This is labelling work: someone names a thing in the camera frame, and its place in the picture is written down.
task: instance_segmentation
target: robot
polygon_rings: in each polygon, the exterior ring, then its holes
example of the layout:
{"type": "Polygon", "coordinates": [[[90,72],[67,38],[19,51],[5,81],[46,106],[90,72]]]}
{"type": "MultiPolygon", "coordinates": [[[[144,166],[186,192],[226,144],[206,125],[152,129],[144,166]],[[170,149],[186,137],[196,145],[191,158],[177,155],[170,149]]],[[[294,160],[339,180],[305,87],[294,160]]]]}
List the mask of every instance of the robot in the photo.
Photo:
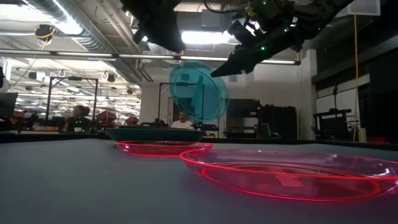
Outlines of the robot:
{"type": "MultiPolygon", "coordinates": [[[[236,13],[228,32],[241,43],[227,62],[211,74],[212,77],[250,73],[261,61],[291,48],[299,52],[305,40],[316,37],[326,25],[354,0],[313,0],[306,6],[283,0],[248,0],[245,10],[216,11],[207,2],[206,8],[214,13],[236,13]],[[259,29],[251,22],[257,22],[259,29]],[[253,34],[246,29],[249,26],[253,34]]],[[[181,0],[121,0],[123,9],[139,21],[133,40],[138,43],[144,36],[149,42],[180,53],[185,46],[177,27],[174,8],[181,0]]]]}

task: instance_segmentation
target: transparent plate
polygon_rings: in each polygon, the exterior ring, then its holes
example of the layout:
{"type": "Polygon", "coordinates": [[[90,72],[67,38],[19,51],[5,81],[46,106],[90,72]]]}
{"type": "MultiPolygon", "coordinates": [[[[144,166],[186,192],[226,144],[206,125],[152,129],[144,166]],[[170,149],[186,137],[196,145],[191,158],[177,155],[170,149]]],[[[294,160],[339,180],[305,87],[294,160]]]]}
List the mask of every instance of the transparent plate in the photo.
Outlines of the transparent plate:
{"type": "Polygon", "coordinates": [[[185,165],[218,185],[256,195],[347,201],[396,193],[398,163],[317,152],[220,149],[183,152],[185,165]]]}
{"type": "Polygon", "coordinates": [[[182,152],[189,150],[213,148],[213,145],[208,143],[179,141],[123,141],[116,144],[129,154],[154,157],[178,157],[182,152]]]}

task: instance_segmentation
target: ceiling duct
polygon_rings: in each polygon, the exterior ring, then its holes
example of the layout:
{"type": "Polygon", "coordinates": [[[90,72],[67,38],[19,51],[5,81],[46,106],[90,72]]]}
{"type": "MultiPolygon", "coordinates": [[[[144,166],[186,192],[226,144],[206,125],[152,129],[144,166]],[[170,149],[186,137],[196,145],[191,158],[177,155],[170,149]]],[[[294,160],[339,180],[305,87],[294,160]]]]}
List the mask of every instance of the ceiling duct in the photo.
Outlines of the ceiling duct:
{"type": "MultiPolygon", "coordinates": [[[[73,1],[58,0],[22,0],[33,10],[45,14],[51,23],[66,34],[82,35],[75,37],[89,52],[115,52],[115,48],[105,39],[93,23],[80,11],[73,1]]],[[[130,83],[140,84],[142,75],[135,68],[117,58],[115,61],[105,61],[114,67],[119,74],[130,83]]]]}

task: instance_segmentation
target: ceiling beam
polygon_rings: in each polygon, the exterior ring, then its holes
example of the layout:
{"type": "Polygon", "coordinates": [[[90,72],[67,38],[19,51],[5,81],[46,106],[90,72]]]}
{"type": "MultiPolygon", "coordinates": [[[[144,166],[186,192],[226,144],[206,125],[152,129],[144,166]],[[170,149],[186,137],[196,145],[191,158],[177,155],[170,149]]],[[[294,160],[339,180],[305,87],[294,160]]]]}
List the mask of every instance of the ceiling beam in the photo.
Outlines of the ceiling beam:
{"type": "MultiPolygon", "coordinates": [[[[10,50],[0,49],[3,57],[49,58],[65,60],[115,60],[116,58],[141,58],[151,60],[198,60],[204,62],[226,62],[227,57],[196,57],[187,55],[146,55],[119,53],[86,53],[86,52],[56,52],[46,50],[10,50]]],[[[300,65],[299,60],[263,60],[261,64],[271,65],[300,65]]]]}

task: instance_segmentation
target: dark green tray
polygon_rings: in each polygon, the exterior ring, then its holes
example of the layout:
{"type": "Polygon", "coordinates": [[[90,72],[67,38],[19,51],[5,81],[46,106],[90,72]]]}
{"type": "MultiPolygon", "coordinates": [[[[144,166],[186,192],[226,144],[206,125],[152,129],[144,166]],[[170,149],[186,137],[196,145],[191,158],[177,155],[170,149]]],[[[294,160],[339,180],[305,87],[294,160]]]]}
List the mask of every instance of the dark green tray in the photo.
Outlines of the dark green tray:
{"type": "Polygon", "coordinates": [[[188,141],[198,142],[204,131],[179,128],[108,128],[115,141],[188,141]]]}

